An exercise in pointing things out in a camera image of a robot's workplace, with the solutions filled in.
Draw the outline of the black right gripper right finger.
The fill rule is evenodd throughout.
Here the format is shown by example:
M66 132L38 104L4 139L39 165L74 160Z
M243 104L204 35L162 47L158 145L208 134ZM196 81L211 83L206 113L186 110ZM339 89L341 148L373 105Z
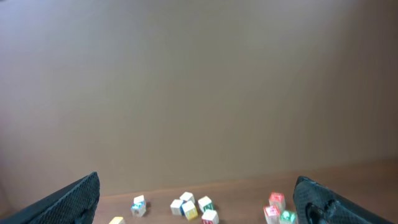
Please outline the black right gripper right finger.
M295 183L293 201L299 224L392 224L302 175Z

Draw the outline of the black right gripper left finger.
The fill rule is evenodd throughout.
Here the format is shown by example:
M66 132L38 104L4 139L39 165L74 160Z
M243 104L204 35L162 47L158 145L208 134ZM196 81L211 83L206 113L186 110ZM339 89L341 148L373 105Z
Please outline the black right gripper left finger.
M1 224L92 224L99 200L100 179L92 172L2 219Z

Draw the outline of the yellow top wooden block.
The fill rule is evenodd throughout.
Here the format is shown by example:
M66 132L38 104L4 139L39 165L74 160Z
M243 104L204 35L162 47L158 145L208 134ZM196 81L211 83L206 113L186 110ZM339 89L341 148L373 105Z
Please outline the yellow top wooden block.
M114 217L109 224L126 224L126 222L123 217Z

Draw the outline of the blue N wooden block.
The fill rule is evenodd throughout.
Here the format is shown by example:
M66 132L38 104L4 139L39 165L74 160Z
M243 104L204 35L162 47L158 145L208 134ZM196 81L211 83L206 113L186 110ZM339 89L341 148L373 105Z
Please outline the blue N wooden block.
M131 213L134 217L142 217L146 213L146 204L144 202L134 203L131 207Z

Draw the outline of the blue framed wooden block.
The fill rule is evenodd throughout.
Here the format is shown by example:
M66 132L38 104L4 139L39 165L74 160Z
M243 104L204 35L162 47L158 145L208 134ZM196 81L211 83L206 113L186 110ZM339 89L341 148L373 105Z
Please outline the blue framed wooden block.
M182 208L182 205L185 202L180 199L175 199L171 204L170 204L170 209L172 211L173 215L178 215L178 216L184 216L184 211Z

